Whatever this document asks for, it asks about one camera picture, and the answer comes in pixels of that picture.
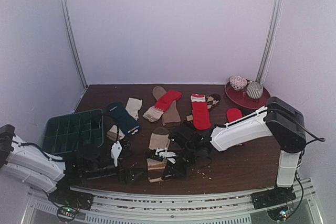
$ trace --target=green plastic crate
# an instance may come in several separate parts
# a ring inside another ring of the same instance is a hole
[[[56,156],[66,157],[79,146],[92,144],[101,147],[105,143],[102,110],[84,111],[51,118],[43,141],[43,151]]]

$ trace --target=white wall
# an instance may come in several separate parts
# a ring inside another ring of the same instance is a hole
[[[59,0],[0,0],[0,125],[41,143],[47,120],[82,93]],[[28,187],[0,174],[0,220],[17,224]]]
[[[327,223],[336,223],[336,0],[285,0],[265,86],[305,116],[325,143],[306,149],[301,172],[311,177]]]
[[[256,77],[274,0],[68,0],[89,84]]]

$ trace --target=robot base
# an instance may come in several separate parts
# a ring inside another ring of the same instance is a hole
[[[296,195],[294,193],[293,187],[275,187],[271,190],[260,191],[258,193],[251,194],[251,199],[254,209],[260,209],[281,205],[288,202],[289,200],[295,200]]]

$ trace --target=cup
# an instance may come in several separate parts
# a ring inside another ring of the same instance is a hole
[[[262,96],[262,92],[264,90],[263,85],[261,85],[259,82],[252,81],[247,86],[246,93],[248,97],[252,99],[259,99]]]

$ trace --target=red striped sock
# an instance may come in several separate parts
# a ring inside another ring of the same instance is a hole
[[[211,127],[211,123],[205,95],[193,94],[190,98],[193,106],[193,124],[195,128],[198,130],[207,130]]]

